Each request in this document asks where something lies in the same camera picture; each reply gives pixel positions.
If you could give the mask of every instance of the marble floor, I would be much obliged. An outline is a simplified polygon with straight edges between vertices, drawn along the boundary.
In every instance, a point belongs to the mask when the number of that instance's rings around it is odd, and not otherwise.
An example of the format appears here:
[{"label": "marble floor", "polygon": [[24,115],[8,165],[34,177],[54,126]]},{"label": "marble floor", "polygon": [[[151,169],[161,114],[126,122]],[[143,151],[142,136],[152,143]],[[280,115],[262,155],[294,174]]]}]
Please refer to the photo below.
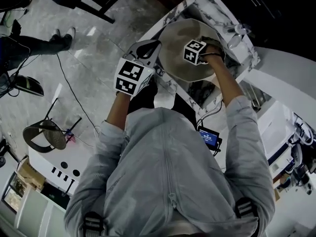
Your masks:
[{"label": "marble floor", "polygon": [[[85,2],[98,8],[98,5],[90,0]],[[70,27],[76,28],[77,33],[71,49],[61,52],[59,57],[73,91],[96,126],[106,119],[114,101],[113,77],[119,58],[168,12],[157,0],[119,0],[106,13],[116,20],[111,25],[83,10],[68,9],[51,0],[32,0],[28,10],[19,20],[22,26],[21,35],[49,40],[56,28],[60,29],[62,35]],[[23,11],[14,11],[7,24],[11,25],[14,18],[19,19],[22,15]],[[86,144],[94,145],[93,126],[70,91],[55,55],[39,56],[23,68],[20,74],[38,80],[45,96],[38,97],[20,92],[15,98],[6,95],[0,99],[2,133],[18,158],[28,153],[22,137],[23,129],[44,118],[59,84],[62,89],[51,118],[60,127],[69,128],[82,117],[82,121],[74,129],[74,134]],[[168,89],[161,85],[158,86],[155,105],[166,108],[173,106],[173,97]],[[225,119],[224,109],[216,118],[207,121],[210,129],[225,129],[222,125],[222,120]],[[225,155],[221,158],[221,161],[225,162]]]}]

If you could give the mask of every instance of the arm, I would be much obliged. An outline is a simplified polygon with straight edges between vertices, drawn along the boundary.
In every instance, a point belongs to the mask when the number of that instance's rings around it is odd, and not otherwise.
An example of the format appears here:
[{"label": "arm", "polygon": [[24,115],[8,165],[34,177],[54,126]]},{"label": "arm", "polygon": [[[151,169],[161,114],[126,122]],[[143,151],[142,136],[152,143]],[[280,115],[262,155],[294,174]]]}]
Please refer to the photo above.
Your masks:
[{"label": "arm", "polygon": [[207,56],[226,106],[229,129],[225,175],[234,189],[257,206],[261,236],[272,220],[275,203],[272,178],[257,125],[257,115],[218,56]]},{"label": "arm", "polygon": [[129,99],[128,95],[119,93],[107,121],[101,124],[96,152],[89,159],[78,187],[67,206],[64,221],[70,236],[82,236],[83,218],[86,213],[95,211],[103,215],[107,180],[118,165],[121,146],[124,142],[123,130]]}]

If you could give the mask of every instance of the blue display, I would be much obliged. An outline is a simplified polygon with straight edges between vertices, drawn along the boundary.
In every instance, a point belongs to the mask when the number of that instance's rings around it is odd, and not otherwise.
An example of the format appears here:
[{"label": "blue display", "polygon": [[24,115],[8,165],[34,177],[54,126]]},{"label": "blue display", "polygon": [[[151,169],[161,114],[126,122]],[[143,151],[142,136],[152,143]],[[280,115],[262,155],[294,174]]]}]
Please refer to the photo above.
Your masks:
[{"label": "blue display", "polygon": [[209,133],[209,132],[205,132],[203,130],[200,130],[199,132],[200,132],[200,134],[201,134],[201,136],[206,144],[216,146],[216,141],[217,141],[216,135]]}]

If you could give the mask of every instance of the white shoe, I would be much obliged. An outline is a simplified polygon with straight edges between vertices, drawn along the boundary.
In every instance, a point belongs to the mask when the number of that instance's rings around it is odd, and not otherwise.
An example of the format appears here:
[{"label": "white shoe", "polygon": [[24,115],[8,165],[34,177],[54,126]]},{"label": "white shoe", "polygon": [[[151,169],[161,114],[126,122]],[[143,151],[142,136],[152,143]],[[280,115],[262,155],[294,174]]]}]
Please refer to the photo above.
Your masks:
[{"label": "white shoe", "polygon": [[53,36],[54,35],[57,35],[58,37],[60,37],[60,31],[59,31],[59,29],[55,29],[54,31],[53,31]]},{"label": "white shoe", "polygon": [[75,38],[75,35],[76,35],[76,29],[74,28],[74,27],[71,27],[68,31],[67,31],[67,33],[66,33],[66,35],[70,35],[73,39]]}]

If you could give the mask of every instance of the gray hoodie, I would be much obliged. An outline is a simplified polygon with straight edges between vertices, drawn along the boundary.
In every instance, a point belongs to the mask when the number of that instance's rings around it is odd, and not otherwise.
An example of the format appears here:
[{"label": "gray hoodie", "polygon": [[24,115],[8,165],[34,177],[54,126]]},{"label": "gray hoodie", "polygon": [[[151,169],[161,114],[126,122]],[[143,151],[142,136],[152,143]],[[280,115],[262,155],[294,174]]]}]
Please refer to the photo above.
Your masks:
[{"label": "gray hoodie", "polygon": [[235,202],[247,197],[257,206],[260,236],[275,203],[256,114],[244,96],[231,101],[226,114],[225,173],[178,112],[140,109],[128,115],[126,131],[103,122],[96,153],[67,207],[67,232],[83,236],[83,216],[95,211],[106,235],[158,236],[176,209],[210,236],[251,236],[258,218],[235,214]]}]

